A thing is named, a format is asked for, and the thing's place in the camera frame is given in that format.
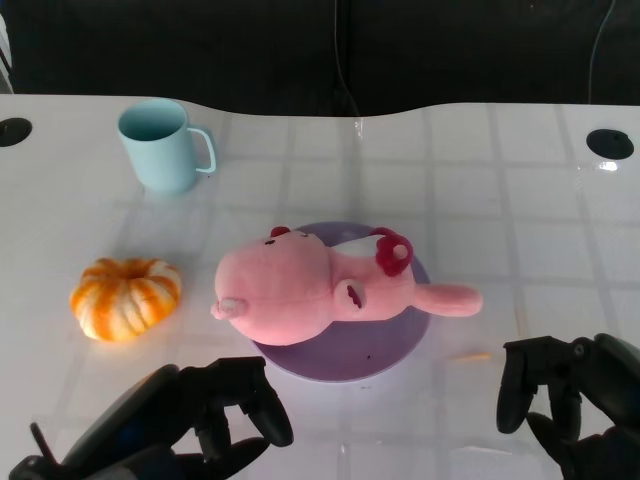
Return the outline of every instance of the black cable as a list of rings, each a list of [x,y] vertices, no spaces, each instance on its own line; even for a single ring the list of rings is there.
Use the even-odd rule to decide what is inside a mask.
[[[340,78],[340,84],[342,88],[347,93],[347,97],[349,98],[349,103],[353,108],[353,112],[356,117],[360,116],[360,112],[358,111],[358,105],[356,104],[353,95],[351,95],[351,91],[349,87],[347,87],[347,83],[344,81],[344,77],[342,76],[342,67],[340,66],[340,53],[338,52],[338,0],[334,0],[334,15],[333,15],[333,48],[335,52],[336,59],[336,67],[338,68],[338,77]]]
[[[600,42],[600,37],[602,36],[602,31],[604,30],[604,26],[609,20],[611,16],[611,12],[613,12],[614,7],[616,6],[616,0],[611,0],[611,5],[609,5],[609,10],[607,10],[607,14],[602,19],[602,23],[600,24],[600,28],[598,29],[598,33],[596,35],[596,39],[593,41],[593,48],[591,49],[591,60],[589,60],[589,85],[587,91],[587,104],[591,105],[591,90],[593,86],[593,62],[596,58],[596,52],[598,51],[598,43]]]

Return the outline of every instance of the mug handle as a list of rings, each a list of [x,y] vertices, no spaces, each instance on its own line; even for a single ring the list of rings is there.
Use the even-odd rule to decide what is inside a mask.
[[[196,132],[202,135],[207,142],[207,148],[209,149],[209,157],[211,158],[211,166],[209,168],[196,168],[196,172],[213,173],[216,171],[216,152],[213,150],[213,142],[211,141],[211,133],[206,131],[204,127],[194,127],[189,125],[187,130],[190,132]]]

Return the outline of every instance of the plush toy arm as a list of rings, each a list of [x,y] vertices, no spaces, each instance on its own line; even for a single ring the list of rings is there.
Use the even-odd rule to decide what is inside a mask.
[[[482,295],[461,285],[416,285],[413,306],[444,317],[468,317],[482,308]]]

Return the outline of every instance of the light blue mug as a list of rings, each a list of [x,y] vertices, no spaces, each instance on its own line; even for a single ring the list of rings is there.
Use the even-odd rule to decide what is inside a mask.
[[[189,125],[186,110],[174,101],[156,98],[134,105],[120,116],[118,130],[138,180],[153,192],[186,192],[195,184],[197,172],[216,169],[213,136],[204,127]],[[197,167],[190,132],[206,140],[209,168]]]

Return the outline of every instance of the plush toy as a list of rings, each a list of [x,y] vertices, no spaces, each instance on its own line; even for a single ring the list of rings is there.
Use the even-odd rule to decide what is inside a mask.
[[[178,269],[163,260],[101,258],[83,272],[71,311],[88,337],[124,342],[169,315],[181,291]]]
[[[409,241],[387,228],[327,247],[315,235],[276,227],[225,255],[216,272],[211,313],[267,345],[291,345],[333,321],[388,320],[408,306],[468,316],[482,306],[468,287],[416,284]]]

